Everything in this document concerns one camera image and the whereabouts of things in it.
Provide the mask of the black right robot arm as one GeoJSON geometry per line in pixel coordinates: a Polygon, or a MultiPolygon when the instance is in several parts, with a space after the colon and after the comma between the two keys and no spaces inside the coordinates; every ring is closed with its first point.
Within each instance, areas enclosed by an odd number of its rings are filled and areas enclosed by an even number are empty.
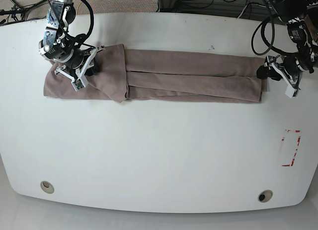
{"type": "Polygon", "coordinates": [[[98,52],[104,46],[96,47],[86,43],[94,27],[94,14],[87,0],[80,0],[89,11],[89,29],[87,33],[77,36],[69,34],[69,25],[75,20],[76,10],[74,0],[47,0],[47,24],[43,39],[39,42],[39,53],[48,61],[60,65],[55,74],[62,74],[71,81],[71,85],[78,91],[87,87],[87,77],[98,74],[99,68],[95,62],[98,52]]]}

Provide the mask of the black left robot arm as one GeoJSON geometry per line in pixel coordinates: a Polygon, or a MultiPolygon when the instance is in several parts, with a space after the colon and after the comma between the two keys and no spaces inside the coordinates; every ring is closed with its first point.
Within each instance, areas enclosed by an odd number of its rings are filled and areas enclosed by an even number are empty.
{"type": "Polygon", "coordinates": [[[257,70],[258,79],[270,78],[284,80],[287,84],[286,95],[296,97],[304,72],[313,73],[318,65],[318,0],[262,0],[269,16],[262,21],[257,30],[267,50],[277,53],[266,56],[265,62],[257,70]],[[275,35],[274,20],[285,23],[288,36],[296,44],[296,52],[285,52],[274,46],[265,37],[265,28],[271,24],[272,36],[275,35]]]}

